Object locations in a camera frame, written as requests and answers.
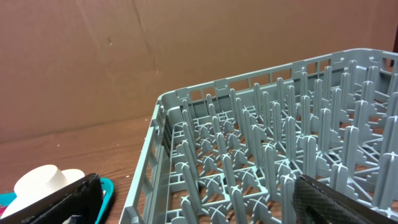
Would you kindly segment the white paper cup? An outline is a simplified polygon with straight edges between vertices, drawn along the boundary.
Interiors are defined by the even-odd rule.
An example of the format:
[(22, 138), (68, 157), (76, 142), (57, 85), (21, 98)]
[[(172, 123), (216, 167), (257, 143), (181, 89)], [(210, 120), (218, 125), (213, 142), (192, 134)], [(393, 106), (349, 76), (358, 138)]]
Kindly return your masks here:
[(22, 201), (45, 197), (68, 184), (62, 171), (55, 165), (37, 167), (23, 175), (15, 184), (17, 199)]

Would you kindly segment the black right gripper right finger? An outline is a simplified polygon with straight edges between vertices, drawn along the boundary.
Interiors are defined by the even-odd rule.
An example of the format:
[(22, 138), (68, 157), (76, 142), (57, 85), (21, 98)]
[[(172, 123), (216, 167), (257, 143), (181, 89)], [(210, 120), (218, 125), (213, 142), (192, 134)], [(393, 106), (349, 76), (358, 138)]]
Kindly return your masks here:
[(296, 178), (292, 205), (299, 223), (397, 224), (307, 175)]

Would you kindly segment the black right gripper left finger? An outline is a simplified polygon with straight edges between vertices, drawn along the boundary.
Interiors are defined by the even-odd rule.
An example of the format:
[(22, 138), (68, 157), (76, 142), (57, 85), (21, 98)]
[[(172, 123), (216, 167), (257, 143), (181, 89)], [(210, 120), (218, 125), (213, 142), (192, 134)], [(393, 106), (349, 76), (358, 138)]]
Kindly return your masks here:
[(1, 219), (1, 223), (63, 223), (80, 216), (79, 223), (95, 223), (103, 203), (98, 174), (91, 173)]

